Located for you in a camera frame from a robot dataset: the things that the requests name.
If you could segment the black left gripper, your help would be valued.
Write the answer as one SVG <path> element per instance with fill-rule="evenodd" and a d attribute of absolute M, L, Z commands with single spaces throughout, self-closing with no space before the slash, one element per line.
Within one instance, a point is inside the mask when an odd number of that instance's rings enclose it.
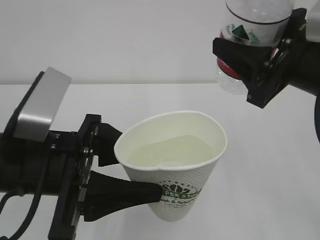
<path fill-rule="evenodd" d="M 93 143 L 97 132 L 98 166 L 119 164 L 114 146 L 121 131 L 102 117 L 87 114 L 78 131 L 49 131 L 44 142 L 13 136 L 13 120 L 0 135 L 0 201 L 3 209 L 12 197 L 33 195 L 30 208 L 10 240 L 18 240 L 30 226 L 40 199 L 56 196 L 57 202 L 48 233 L 49 240 L 73 240 L 80 218 L 78 200 L 84 182 L 85 222 L 97 221 L 127 208 L 158 203 L 163 188 L 155 183 L 128 181 L 89 171 L 93 160 Z"/>

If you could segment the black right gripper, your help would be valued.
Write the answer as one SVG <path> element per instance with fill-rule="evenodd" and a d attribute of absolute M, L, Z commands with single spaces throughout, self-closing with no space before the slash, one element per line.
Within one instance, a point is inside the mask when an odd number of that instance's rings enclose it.
<path fill-rule="evenodd" d="M 293 10 L 272 59 L 270 46 L 244 45 L 219 37 L 212 41 L 212 53 L 249 87 L 248 103 L 263 109 L 288 85 L 314 96 L 320 94 L 320 43 L 307 39 L 306 15 L 305 8 Z"/>

